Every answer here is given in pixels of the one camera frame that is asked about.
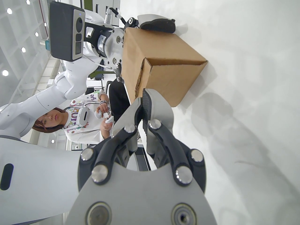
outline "brown hair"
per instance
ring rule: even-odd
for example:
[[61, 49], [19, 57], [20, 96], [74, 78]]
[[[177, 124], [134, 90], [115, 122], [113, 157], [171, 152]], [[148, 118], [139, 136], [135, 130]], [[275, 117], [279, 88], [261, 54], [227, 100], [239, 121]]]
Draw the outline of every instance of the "brown hair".
[[[54, 110], [57, 110], [57, 111], [59, 111], [61, 113], [65, 113], [66, 112], [65, 110], [62, 110], [62, 109], [60, 109], [58, 107], [54, 108]], [[39, 132], [52, 133], [52, 132], [56, 132], [56, 131], [62, 129], [63, 128], [63, 124], [59, 124], [59, 125], [57, 125], [55, 127], [46, 128], [41, 121], [36, 120], [34, 122], [34, 125], [33, 125], [32, 128], [34, 130], [36, 130], [36, 131], [39, 131]]]

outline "woman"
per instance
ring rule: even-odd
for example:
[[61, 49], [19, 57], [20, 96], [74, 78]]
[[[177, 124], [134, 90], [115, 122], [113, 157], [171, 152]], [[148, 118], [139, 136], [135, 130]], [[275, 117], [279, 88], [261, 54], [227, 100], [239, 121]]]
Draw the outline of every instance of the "woman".
[[[123, 83], [114, 80], [109, 86], [109, 96], [105, 92], [96, 91], [88, 95], [82, 95], [71, 101], [70, 106], [64, 110], [54, 108], [45, 115], [39, 117], [32, 127], [34, 130], [44, 133], [52, 133], [64, 129], [67, 138], [75, 143], [98, 144], [110, 136], [113, 123], [105, 123], [107, 118], [97, 118], [95, 111], [102, 114], [109, 112], [117, 122], [126, 109], [130, 106]], [[76, 127], [76, 118], [81, 107], [89, 109], [87, 124]]]

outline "robot camera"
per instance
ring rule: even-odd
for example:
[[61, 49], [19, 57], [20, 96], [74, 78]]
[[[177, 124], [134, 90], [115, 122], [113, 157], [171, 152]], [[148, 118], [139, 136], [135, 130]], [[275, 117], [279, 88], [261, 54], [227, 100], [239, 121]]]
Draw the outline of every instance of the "robot camera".
[[49, 11], [51, 55], [73, 62], [83, 56], [85, 16], [82, 8], [51, 2]]

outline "hand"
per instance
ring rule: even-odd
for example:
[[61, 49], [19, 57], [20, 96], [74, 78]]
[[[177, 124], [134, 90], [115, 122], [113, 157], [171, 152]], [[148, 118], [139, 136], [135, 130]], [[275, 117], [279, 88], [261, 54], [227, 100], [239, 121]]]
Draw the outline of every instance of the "hand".
[[99, 113], [99, 111], [102, 112], [102, 118], [103, 118], [103, 114], [104, 113], [108, 113], [108, 106], [106, 103], [102, 103], [101, 105], [99, 105], [96, 109], [97, 113]]
[[101, 125], [100, 125], [100, 130], [101, 131], [110, 131], [110, 129], [113, 127], [113, 124], [112, 123], [109, 123], [109, 124], [107, 124], [107, 123], [105, 123], [105, 121], [108, 119], [108, 118], [105, 118], [105, 119], [103, 119], [103, 121], [102, 121], [102, 123], [101, 123]]

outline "metal bolt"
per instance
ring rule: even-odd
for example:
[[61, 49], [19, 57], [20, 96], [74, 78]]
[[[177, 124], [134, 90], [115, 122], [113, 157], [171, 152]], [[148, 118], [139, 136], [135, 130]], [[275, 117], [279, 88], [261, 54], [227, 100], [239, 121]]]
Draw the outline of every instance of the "metal bolt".
[[91, 148], [87, 148], [84, 151], [82, 151], [82, 153], [80, 154], [80, 158], [83, 161], [88, 161], [89, 159], [92, 158], [93, 154], [94, 154], [94, 150]]
[[134, 124], [131, 124], [131, 125], [127, 125], [124, 127], [124, 130], [127, 132], [127, 133], [133, 133], [135, 131], [135, 125]]
[[107, 175], [108, 169], [104, 165], [95, 166], [91, 174], [92, 179], [95, 183], [101, 183], [102, 181], [104, 181], [104, 179], [106, 179]]
[[112, 220], [112, 210], [108, 204], [99, 202], [88, 210], [86, 218], [88, 225], [108, 225]]
[[201, 162], [203, 161], [203, 154], [201, 153], [200, 150], [194, 149], [191, 152], [191, 157], [195, 162]]
[[172, 225], [196, 225], [195, 211], [187, 204], [180, 203], [174, 207], [171, 214]]
[[158, 119], [153, 119], [149, 122], [150, 128], [158, 130], [161, 127], [161, 122]]
[[189, 184], [193, 180], [193, 173], [187, 166], [180, 166], [176, 169], [176, 178], [183, 184]]

